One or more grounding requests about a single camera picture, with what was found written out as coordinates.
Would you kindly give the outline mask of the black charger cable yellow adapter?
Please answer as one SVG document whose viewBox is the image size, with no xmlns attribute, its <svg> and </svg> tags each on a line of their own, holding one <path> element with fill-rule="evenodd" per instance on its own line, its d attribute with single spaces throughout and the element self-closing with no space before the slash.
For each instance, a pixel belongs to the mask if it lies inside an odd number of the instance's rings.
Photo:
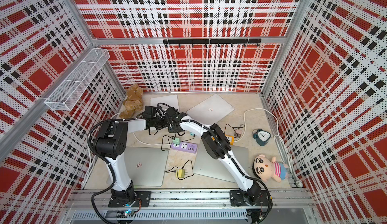
<svg viewBox="0 0 387 224">
<path fill-rule="evenodd" d="M 190 167 L 191 167 L 191 170 L 190 170 L 190 171 L 186 168 L 186 167 L 189 166 L 189 165 L 190 165 Z M 187 160 L 187 161 L 185 162 L 185 164 L 184 164 L 182 167 L 174 166 L 174 167 L 172 167 L 171 169 L 166 170 L 166 171 L 164 171 L 164 172 L 165 172 L 165 173 L 174 173 L 174 174 L 175 174 L 175 177 L 176 177 L 176 171 L 177 171 L 178 169 L 184 169 L 184 170 L 185 170 L 185 177 L 184 177 L 183 180 L 188 179 L 188 178 L 190 178 L 190 177 L 193 177 L 193 176 L 195 175 L 194 172 L 193 172 L 193 162 L 192 162 L 191 159 Z"/>
</svg>

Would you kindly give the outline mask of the black charger cable green adapter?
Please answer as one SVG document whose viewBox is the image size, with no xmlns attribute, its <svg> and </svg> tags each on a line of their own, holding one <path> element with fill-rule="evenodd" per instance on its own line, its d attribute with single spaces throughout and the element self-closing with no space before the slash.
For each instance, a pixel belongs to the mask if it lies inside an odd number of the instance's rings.
<svg viewBox="0 0 387 224">
<path fill-rule="evenodd" d="M 171 142 L 175 139 L 175 136 L 163 135 L 161 142 L 161 150 L 169 151 L 171 150 Z"/>
</svg>

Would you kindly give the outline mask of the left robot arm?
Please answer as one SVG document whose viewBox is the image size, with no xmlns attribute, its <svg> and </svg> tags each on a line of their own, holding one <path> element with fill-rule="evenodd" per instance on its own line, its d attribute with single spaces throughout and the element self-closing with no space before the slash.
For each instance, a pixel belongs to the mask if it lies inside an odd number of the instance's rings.
<svg viewBox="0 0 387 224">
<path fill-rule="evenodd" d="M 87 136 L 89 149 L 103 162 L 109 171 L 114 200 L 132 203 L 136 198 L 134 186 L 160 187 L 166 167 L 166 152 L 158 151 L 153 144 L 146 147 L 128 147 L 130 133 L 165 126 L 165 120 L 156 107 L 146 106 L 135 118 L 108 119 L 97 123 Z M 97 130 L 95 139 L 93 131 Z"/>
</svg>

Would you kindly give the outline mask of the black charger cable pink adapter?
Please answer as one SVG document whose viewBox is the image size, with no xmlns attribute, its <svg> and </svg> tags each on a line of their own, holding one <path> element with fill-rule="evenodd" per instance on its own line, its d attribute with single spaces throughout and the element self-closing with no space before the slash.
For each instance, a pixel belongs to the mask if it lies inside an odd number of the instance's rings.
<svg viewBox="0 0 387 224">
<path fill-rule="evenodd" d="M 235 130 L 236 129 L 241 129 L 243 131 L 243 128 L 245 128 L 245 125 L 244 124 L 240 124 L 239 126 L 231 126 L 230 124 L 226 124 L 225 128 L 224 128 L 224 132 L 226 132 L 227 127 L 231 128 L 233 130 L 234 138 L 241 138 L 243 133 L 242 133 L 242 135 L 237 135 Z"/>
</svg>

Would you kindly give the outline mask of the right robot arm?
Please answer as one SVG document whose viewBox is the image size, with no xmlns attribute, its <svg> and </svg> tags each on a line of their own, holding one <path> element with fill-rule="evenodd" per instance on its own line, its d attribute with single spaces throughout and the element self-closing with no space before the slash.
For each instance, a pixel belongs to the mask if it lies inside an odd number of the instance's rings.
<svg viewBox="0 0 387 224">
<path fill-rule="evenodd" d="M 233 176 L 245 202 L 251 206 L 257 203 L 262 190 L 259 181 L 251 177 L 236 159 L 229 140 L 217 124 L 202 124 L 172 107 L 163 115 L 169 130 L 188 131 L 200 136 L 207 154 L 220 161 Z"/>
</svg>

